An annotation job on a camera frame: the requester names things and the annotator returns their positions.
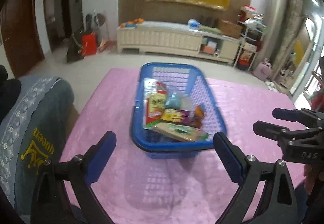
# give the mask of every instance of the white cabinet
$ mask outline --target white cabinet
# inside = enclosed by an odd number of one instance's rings
[[[222,40],[218,57],[200,53],[203,36]],[[136,28],[117,29],[118,53],[124,48],[134,48],[139,49],[140,53],[168,53],[233,63],[239,43],[237,39],[167,22],[145,21]]]

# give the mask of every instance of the food package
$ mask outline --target food package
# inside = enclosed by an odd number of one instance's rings
[[[193,113],[193,117],[190,121],[190,126],[200,129],[204,116],[205,116],[205,112],[203,111],[201,106],[200,105],[196,106],[195,111]]]
[[[189,95],[184,95],[181,98],[181,110],[191,112],[194,109],[192,100]]]
[[[181,108],[181,99],[183,96],[183,93],[178,91],[177,88],[169,88],[165,108],[179,110]]]
[[[161,121],[174,124],[189,124],[189,111],[165,109]]]
[[[152,78],[144,79],[144,116],[143,127],[151,128],[161,119],[165,109],[166,86]]]
[[[190,126],[162,122],[155,124],[152,130],[181,142],[203,141],[209,137],[208,133]]]

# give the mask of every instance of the cardboard box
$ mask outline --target cardboard box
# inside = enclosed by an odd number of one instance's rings
[[[223,32],[223,35],[238,39],[241,35],[242,26],[222,20],[218,23],[218,29]]]
[[[245,13],[245,18],[246,19],[251,19],[251,18],[257,16],[255,8],[252,8],[250,6],[241,7],[241,11]]]

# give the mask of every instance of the ceiling light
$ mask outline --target ceiling light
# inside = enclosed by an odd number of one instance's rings
[[[312,0],[312,2],[316,5],[319,6],[318,2],[316,0]]]

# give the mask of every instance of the table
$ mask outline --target table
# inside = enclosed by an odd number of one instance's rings
[[[118,224],[215,223],[237,190],[214,150],[192,159],[150,159],[134,145],[129,126],[138,70],[111,69],[80,114],[61,161],[84,154],[106,131],[116,133],[117,146],[99,181],[91,185],[111,219]],[[281,158],[276,142],[257,136],[257,120],[300,130],[298,123],[274,119],[273,108],[293,109],[287,95],[215,79],[208,83],[227,125],[228,138],[260,161]],[[303,179],[303,165],[287,163],[294,187]],[[66,189],[78,205],[70,183]],[[259,186],[246,215],[251,217],[262,193]]]

